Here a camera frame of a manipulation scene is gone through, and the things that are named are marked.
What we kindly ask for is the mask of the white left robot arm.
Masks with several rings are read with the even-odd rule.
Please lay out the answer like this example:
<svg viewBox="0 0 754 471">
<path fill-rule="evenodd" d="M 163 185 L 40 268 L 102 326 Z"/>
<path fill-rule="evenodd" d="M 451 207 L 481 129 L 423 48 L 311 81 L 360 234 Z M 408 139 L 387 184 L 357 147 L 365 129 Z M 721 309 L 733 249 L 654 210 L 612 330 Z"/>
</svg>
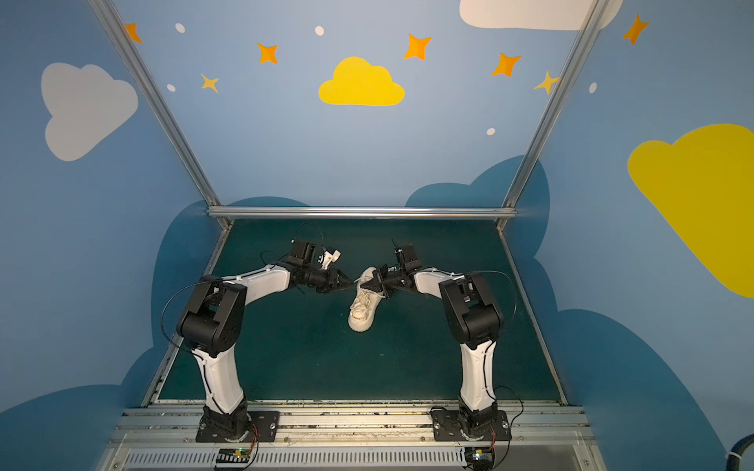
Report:
<svg viewBox="0 0 754 471">
<path fill-rule="evenodd" d="M 353 280 L 335 263 L 341 252 L 294 239 L 282 260 L 241 275 L 202 277 L 178 321 L 176 332 L 198 364 L 205 390 L 198 443 L 244 443 L 253 439 L 247 397 L 239 381 L 235 347 L 245 308 L 253 302 L 297 286 L 318 294 L 345 290 Z"/>
</svg>

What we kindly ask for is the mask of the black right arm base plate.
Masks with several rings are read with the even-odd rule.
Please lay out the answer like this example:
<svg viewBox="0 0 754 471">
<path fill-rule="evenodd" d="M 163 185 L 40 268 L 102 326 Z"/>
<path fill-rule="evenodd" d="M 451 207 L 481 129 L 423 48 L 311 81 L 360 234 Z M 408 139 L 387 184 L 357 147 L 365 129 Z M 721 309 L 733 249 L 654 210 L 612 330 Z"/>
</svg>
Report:
<svg viewBox="0 0 754 471">
<path fill-rule="evenodd" d="M 429 411 L 436 442 L 508 441 L 512 431 L 504 411 L 469 412 L 434 407 Z"/>
</svg>

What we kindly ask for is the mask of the white knit sneaker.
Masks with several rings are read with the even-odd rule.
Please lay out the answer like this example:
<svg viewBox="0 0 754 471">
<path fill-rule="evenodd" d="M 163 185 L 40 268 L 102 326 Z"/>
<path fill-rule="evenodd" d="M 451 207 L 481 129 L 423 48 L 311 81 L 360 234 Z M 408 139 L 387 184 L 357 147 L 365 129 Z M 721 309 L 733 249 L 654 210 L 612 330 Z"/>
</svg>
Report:
<svg viewBox="0 0 754 471">
<path fill-rule="evenodd" d="M 350 307 L 348 323 L 352 330 L 363 333 L 371 328 L 377 306 L 384 298 L 384 292 L 375 292 L 363 285 L 374 278 L 375 267 L 368 267 L 357 280 L 357 293 Z"/>
</svg>

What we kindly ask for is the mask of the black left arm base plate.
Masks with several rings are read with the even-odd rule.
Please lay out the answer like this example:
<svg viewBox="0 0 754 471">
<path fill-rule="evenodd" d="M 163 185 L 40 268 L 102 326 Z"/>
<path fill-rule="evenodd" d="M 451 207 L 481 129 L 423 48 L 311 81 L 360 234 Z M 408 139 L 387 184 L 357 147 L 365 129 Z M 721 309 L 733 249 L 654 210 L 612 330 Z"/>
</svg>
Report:
<svg viewBox="0 0 754 471">
<path fill-rule="evenodd" d="M 221 414 L 206 408 L 200 418 L 197 443 L 272 443 L 280 420 L 279 411 L 241 410 Z"/>
</svg>

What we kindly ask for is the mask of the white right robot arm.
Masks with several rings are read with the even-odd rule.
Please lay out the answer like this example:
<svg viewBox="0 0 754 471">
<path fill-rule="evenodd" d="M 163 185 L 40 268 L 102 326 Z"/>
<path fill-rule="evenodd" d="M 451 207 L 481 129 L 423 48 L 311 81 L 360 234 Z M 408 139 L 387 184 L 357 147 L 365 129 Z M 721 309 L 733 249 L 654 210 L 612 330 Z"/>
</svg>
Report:
<svg viewBox="0 0 754 471">
<path fill-rule="evenodd" d="M 414 247 L 395 249 L 398 264 L 369 267 L 357 280 L 349 325 L 368 330 L 381 300 L 397 290 L 427 294 L 443 301 L 446 320 L 461 349 L 463 380 L 459 390 L 459 425 L 470 438 L 494 427 L 498 402 L 493 388 L 493 363 L 504 316 L 484 275 L 423 268 Z"/>
</svg>

